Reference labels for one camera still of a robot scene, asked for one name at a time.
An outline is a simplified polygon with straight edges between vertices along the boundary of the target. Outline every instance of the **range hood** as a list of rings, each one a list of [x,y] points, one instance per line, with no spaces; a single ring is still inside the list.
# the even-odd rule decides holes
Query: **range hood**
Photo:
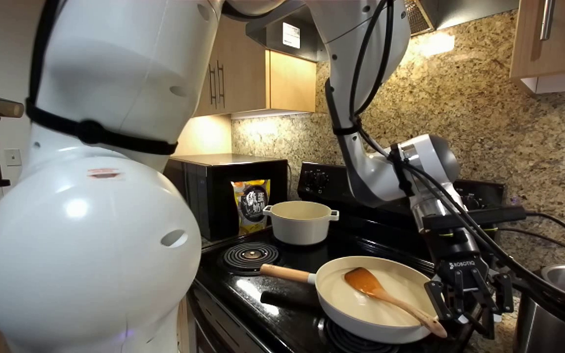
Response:
[[[518,8],[520,0],[404,0],[412,35],[459,25]],[[304,0],[287,0],[245,25],[245,34],[268,49],[312,62],[328,60]]]

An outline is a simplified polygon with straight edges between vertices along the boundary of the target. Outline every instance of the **frying pan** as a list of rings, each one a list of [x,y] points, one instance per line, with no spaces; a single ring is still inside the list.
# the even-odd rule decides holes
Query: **frying pan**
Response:
[[[348,256],[328,261],[317,273],[264,264],[260,274],[314,284],[324,312],[334,323],[364,339],[389,344],[421,340],[430,331],[402,309],[371,299],[352,288],[343,275],[357,267],[367,268],[394,297],[435,316],[422,273],[395,261],[370,256]]]

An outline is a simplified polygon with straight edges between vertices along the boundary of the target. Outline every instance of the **wall outlet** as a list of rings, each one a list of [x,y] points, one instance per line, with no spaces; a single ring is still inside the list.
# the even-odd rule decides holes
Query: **wall outlet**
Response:
[[[18,148],[6,148],[4,156],[6,157],[7,166],[15,167],[21,165],[21,150]]]

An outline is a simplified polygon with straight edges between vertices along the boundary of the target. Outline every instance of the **microwave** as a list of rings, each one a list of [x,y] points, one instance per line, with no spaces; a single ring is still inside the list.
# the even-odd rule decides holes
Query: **microwave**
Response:
[[[163,174],[180,191],[209,241],[238,235],[239,214],[231,182],[269,180],[267,204],[287,201],[287,159],[244,154],[171,156]]]

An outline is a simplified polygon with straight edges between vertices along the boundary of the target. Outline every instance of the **white pot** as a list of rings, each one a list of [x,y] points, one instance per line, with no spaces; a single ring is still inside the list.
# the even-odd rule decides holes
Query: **white pot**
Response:
[[[320,243],[326,239],[328,223],[339,221],[339,211],[308,201],[287,201],[266,206],[263,214],[272,218],[276,239],[293,245]]]

